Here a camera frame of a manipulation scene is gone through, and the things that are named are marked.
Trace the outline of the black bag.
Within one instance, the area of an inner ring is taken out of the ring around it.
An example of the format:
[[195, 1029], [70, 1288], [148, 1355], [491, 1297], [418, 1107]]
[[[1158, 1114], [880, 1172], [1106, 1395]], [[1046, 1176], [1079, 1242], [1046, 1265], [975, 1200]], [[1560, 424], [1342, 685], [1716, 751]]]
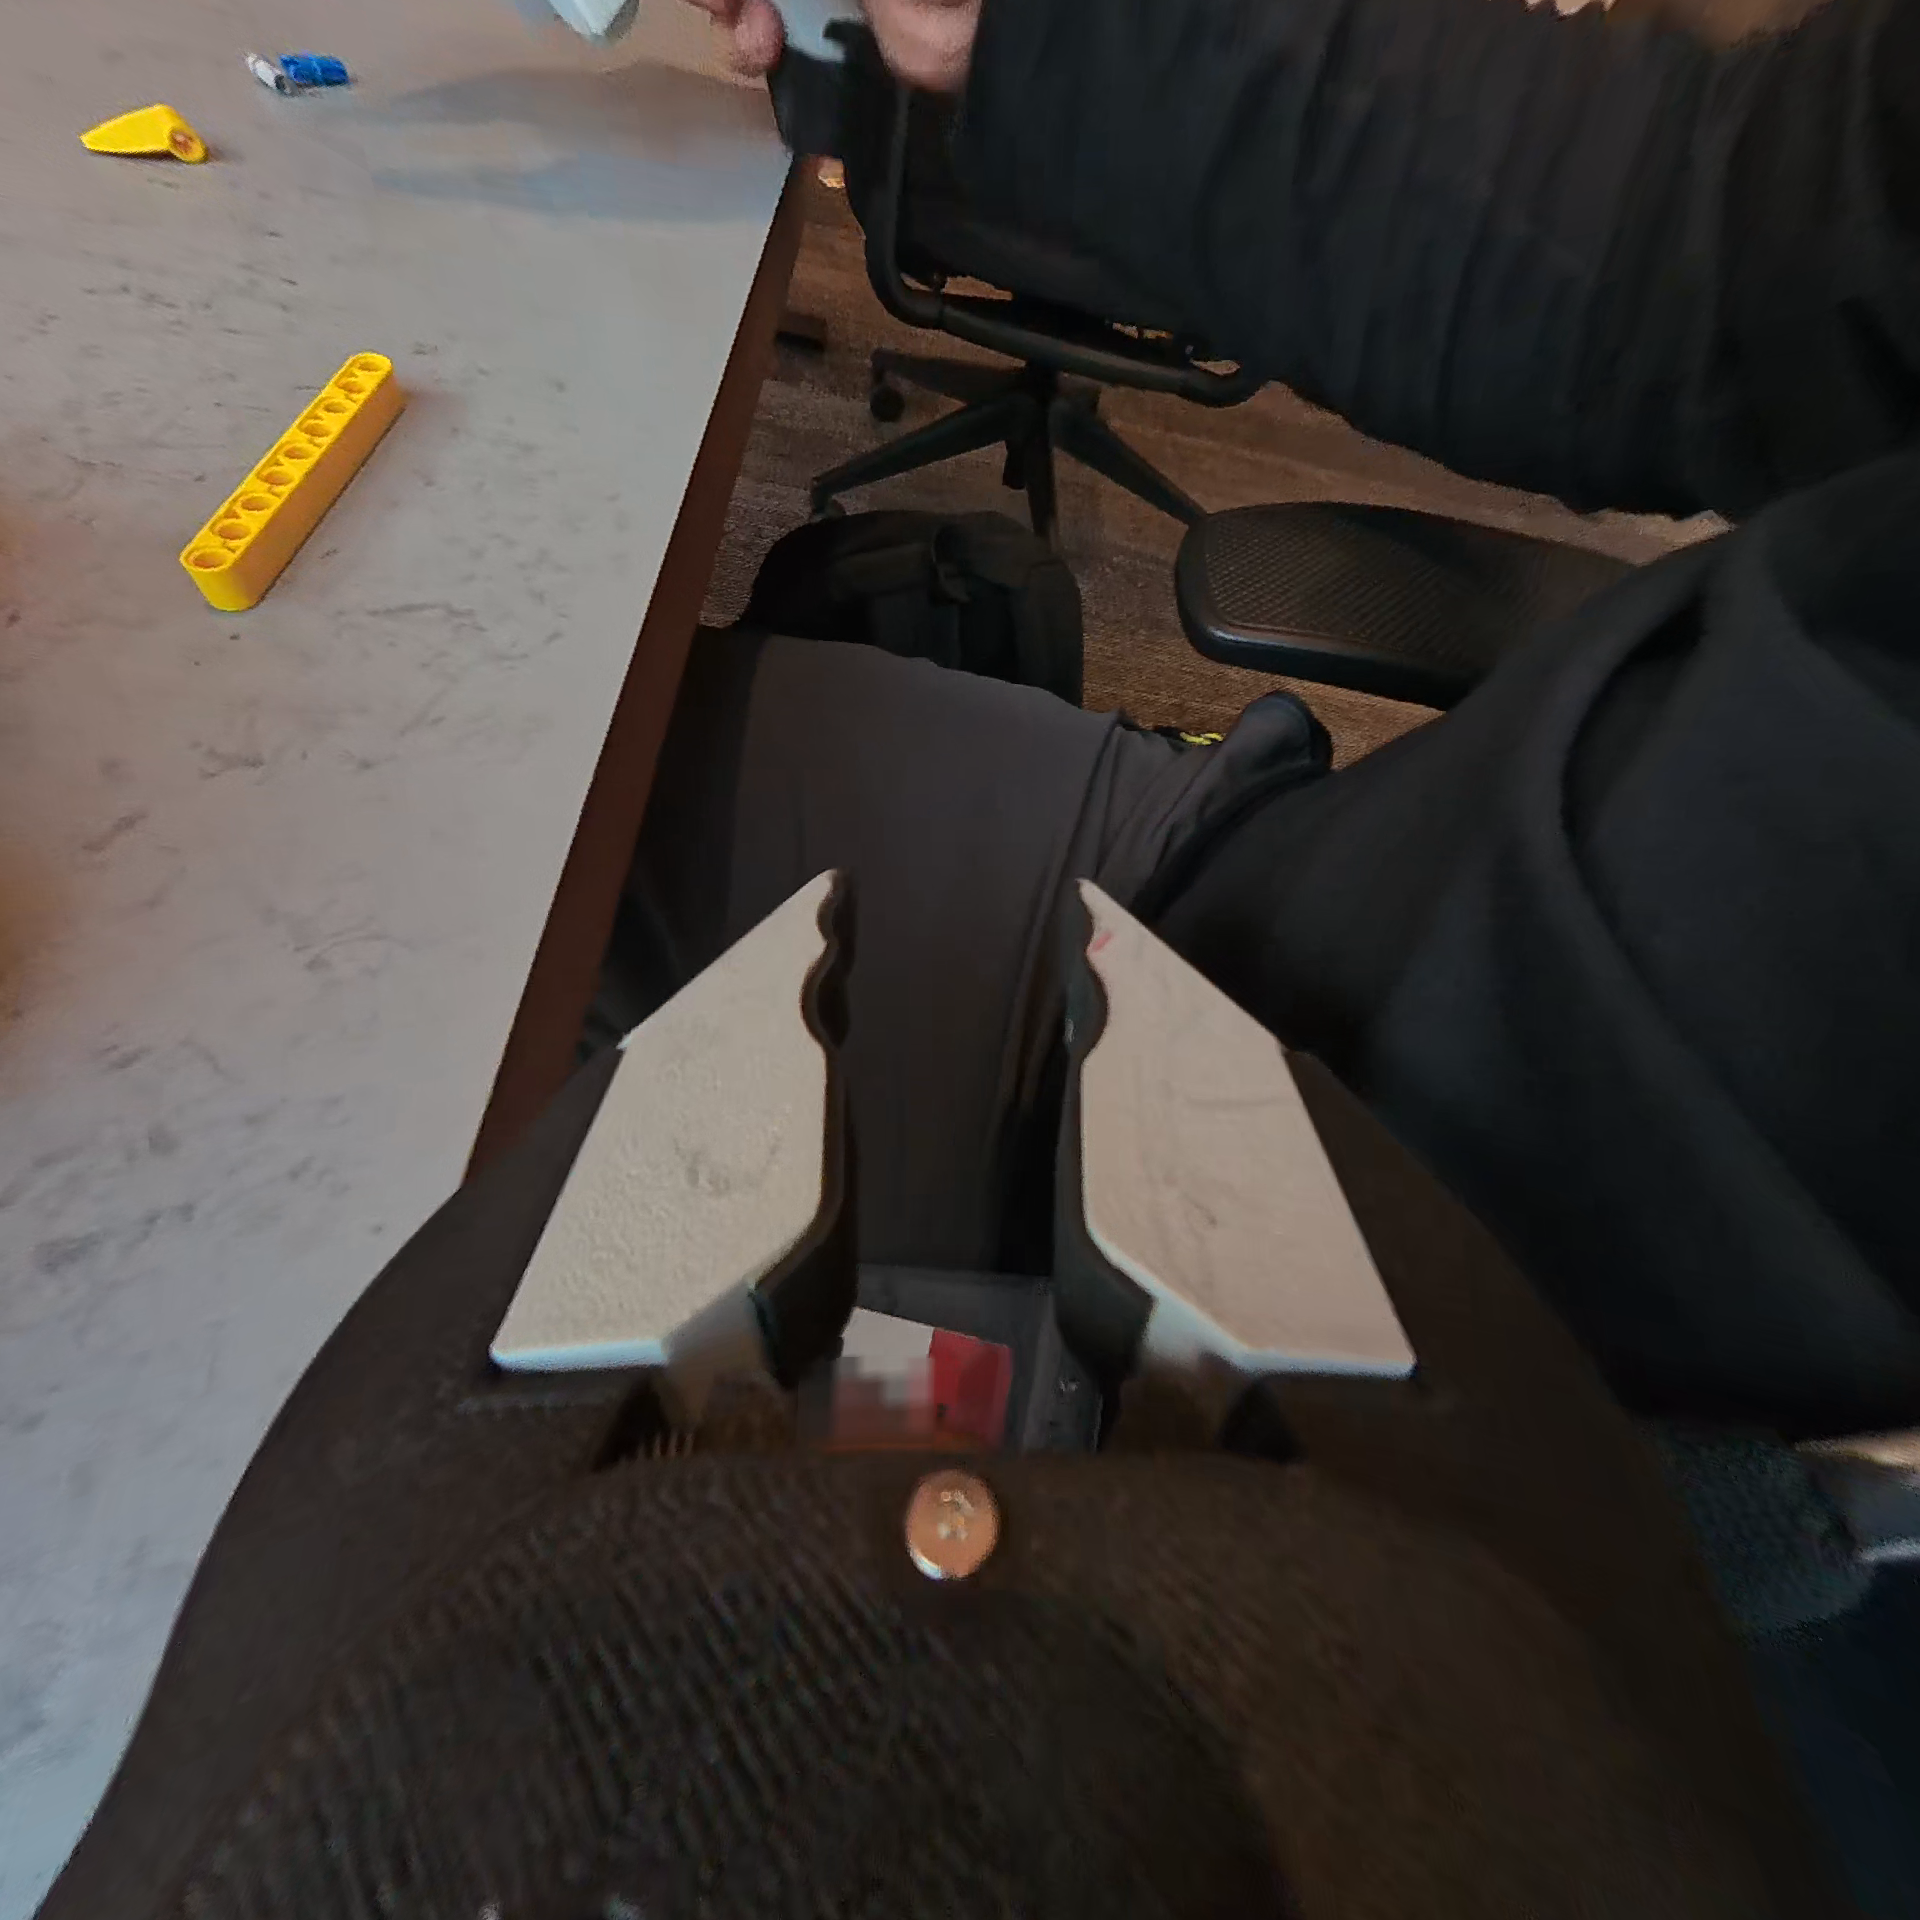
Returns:
[[998, 511], [810, 520], [768, 547], [738, 625], [1085, 701], [1081, 584], [1043, 536]]

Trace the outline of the short yellow brick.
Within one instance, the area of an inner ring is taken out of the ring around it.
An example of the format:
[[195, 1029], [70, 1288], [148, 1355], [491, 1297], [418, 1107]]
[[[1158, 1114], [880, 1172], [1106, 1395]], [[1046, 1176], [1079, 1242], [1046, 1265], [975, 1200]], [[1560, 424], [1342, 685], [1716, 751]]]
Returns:
[[390, 356], [356, 351], [307, 402], [181, 552], [214, 612], [251, 612], [387, 437], [407, 405]]

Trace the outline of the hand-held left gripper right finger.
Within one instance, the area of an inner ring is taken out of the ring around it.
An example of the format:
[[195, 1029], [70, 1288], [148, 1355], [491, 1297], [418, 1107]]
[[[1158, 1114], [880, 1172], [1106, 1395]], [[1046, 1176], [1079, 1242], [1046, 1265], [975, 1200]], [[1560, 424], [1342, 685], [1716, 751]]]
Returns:
[[1258, 1020], [1091, 878], [1068, 912], [1054, 1295], [1110, 1394], [1229, 1412], [1258, 1379], [1404, 1382], [1416, 1350]]

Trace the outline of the yellow wedge piece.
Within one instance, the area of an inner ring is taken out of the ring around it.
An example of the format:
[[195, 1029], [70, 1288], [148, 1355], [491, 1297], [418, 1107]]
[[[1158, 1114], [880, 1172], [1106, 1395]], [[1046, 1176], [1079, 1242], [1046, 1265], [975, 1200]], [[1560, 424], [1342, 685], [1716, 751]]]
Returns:
[[202, 132], [168, 103], [115, 113], [79, 137], [84, 149], [109, 157], [172, 159], [188, 165], [202, 165], [211, 157]]

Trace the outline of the person's right forearm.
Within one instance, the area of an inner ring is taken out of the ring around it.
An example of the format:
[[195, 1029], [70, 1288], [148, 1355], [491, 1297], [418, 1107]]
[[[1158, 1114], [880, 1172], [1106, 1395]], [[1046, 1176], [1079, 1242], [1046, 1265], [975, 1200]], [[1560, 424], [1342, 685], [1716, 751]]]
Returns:
[[985, 4], [954, 159], [1229, 360], [1576, 509], [1917, 515], [1917, 4]]

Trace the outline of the grey desk with wooden edge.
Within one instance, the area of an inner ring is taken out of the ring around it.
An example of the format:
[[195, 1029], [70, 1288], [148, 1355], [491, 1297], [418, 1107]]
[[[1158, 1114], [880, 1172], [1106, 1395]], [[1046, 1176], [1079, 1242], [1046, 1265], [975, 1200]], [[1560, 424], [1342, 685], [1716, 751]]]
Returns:
[[[789, 176], [720, 65], [678, 4], [4, 4], [4, 1916], [468, 1163]], [[84, 149], [152, 103], [207, 162]], [[362, 351], [398, 419], [208, 608]]]

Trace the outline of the person's leg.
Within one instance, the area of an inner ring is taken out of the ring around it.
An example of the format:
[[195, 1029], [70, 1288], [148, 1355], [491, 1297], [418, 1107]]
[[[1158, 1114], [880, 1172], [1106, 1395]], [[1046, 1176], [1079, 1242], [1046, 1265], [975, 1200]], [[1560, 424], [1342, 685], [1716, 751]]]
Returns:
[[1192, 741], [870, 644], [703, 627], [584, 1047], [841, 871], [860, 1257], [1040, 1275], [1079, 882], [1149, 917], [1225, 830], [1330, 769], [1285, 690]]

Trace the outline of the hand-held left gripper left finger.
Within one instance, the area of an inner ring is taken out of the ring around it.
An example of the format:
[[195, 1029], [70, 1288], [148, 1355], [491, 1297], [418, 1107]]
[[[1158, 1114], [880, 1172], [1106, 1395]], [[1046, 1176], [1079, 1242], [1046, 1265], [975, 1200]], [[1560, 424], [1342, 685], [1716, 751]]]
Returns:
[[857, 1304], [853, 882], [808, 878], [633, 1027], [507, 1311], [509, 1376], [655, 1374], [678, 1423], [796, 1391]]

